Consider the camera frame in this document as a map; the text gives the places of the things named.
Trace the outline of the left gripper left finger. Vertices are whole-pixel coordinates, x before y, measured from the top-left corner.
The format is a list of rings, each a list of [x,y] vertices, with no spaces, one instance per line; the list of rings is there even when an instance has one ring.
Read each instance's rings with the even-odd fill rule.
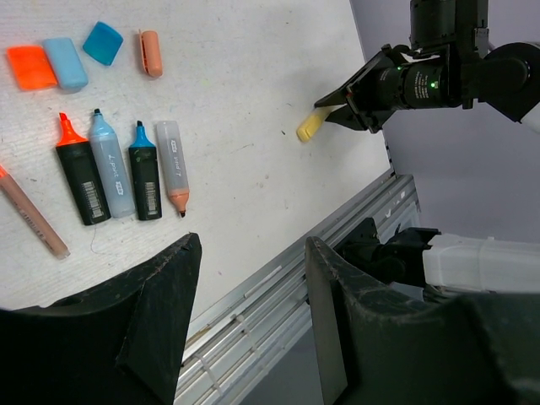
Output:
[[[50,306],[3,310],[2,403],[173,403],[201,258],[190,233]]]

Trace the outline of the black orange-capped highlighter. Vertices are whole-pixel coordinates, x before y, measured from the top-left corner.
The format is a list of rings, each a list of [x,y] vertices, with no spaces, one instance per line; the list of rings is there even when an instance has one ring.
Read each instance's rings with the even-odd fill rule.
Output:
[[[111,218],[89,140],[78,135],[64,112],[59,113],[61,137],[56,152],[80,218],[86,226]]]

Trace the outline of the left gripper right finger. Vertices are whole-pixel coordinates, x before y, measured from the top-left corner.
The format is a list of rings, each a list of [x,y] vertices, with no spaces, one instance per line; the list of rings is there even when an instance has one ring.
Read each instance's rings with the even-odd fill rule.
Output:
[[[414,300],[305,243],[326,404],[536,404],[539,298],[463,294]]]

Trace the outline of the pastel blue highlighter cap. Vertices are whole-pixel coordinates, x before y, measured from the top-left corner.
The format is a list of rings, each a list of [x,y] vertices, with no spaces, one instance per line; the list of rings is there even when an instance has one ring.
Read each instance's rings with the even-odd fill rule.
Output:
[[[70,38],[50,38],[43,40],[42,45],[61,89],[75,91],[89,83],[88,75]]]

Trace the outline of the thin orange highlighter pen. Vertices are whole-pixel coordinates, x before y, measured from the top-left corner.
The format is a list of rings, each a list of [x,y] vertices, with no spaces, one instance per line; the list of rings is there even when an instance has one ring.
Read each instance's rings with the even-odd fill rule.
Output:
[[[62,260],[70,255],[68,247],[58,233],[3,167],[1,167],[1,190],[54,257]]]

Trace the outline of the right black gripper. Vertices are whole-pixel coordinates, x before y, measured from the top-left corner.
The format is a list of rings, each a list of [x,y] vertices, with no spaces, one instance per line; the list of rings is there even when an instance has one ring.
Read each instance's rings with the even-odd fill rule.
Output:
[[[344,84],[315,102],[325,122],[378,132],[399,110],[486,103],[513,122],[530,111],[530,45],[489,47],[488,2],[412,1],[409,46],[385,44]]]

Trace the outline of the aluminium frame rails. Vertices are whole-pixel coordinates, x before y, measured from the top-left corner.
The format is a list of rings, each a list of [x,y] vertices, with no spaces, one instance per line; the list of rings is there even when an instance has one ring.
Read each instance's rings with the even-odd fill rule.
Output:
[[[419,198],[411,175],[384,174],[308,231],[335,246],[364,219],[380,240],[416,226]],[[305,240],[274,257],[190,323],[176,404],[239,404],[311,328]]]

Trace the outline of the pastel yellow highlighter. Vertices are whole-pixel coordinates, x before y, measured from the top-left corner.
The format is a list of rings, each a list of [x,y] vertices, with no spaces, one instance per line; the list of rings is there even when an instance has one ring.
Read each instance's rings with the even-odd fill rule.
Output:
[[[315,108],[298,126],[296,135],[302,143],[307,143],[320,129],[332,112],[330,107]]]

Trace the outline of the dark blue highlighter cap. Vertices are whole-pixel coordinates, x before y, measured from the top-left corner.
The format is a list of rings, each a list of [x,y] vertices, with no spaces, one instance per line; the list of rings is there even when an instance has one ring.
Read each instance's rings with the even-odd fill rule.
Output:
[[[111,66],[123,43],[122,35],[98,21],[83,44],[83,50],[104,66]]]

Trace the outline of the pastel coral highlighter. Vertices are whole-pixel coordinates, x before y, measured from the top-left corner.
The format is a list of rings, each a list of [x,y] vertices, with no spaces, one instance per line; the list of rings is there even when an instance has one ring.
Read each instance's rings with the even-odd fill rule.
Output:
[[[190,189],[180,129],[176,121],[158,121],[156,130],[167,196],[178,214],[184,218]]]

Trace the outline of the orange highlighter cap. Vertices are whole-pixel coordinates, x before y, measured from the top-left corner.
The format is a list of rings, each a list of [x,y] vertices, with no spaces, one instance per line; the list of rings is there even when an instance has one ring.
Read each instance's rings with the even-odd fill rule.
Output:
[[[42,46],[12,46],[7,49],[9,66],[23,91],[57,87],[58,82]]]

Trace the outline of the black blue-capped highlighter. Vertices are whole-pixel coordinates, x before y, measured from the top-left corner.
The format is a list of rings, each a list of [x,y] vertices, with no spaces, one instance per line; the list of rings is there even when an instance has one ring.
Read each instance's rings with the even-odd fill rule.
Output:
[[[147,138],[145,127],[137,121],[135,141],[128,154],[132,173],[137,216],[141,221],[162,217],[157,148]]]

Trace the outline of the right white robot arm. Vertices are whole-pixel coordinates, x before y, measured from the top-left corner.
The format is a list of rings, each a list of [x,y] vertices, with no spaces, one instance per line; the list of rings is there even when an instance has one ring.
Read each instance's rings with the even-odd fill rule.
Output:
[[[492,229],[538,197],[539,161],[502,119],[535,124],[539,51],[489,46],[485,1],[413,1],[405,46],[383,46],[318,101],[328,121],[384,132],[427,213]]]

